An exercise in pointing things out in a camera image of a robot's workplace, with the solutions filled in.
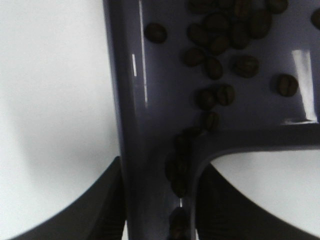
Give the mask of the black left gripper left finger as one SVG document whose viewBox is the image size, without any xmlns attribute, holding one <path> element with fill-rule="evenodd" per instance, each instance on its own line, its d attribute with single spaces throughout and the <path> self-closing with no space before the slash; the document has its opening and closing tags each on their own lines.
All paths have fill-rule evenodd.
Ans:
<svg viewBox="0 0 320 240">
<path fill-rule="evenodd" d="M 124 239 L 126 209 L 120 158 L 86 189 L 62 178 L 32 182 L 11 176 L 0 185 L 2 240 Z"/>
</svg>

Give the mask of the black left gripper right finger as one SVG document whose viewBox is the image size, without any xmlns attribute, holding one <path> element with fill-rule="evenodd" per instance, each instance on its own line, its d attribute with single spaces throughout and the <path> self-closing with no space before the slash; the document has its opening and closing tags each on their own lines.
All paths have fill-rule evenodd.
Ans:
<svg viewBox="0 0 320 240">
<path fill-rule="evenodd" d="M 196 230 L 201 240 L 317 239 L 249 200 L 211 164 L 198 182 Z"/>
</svg>

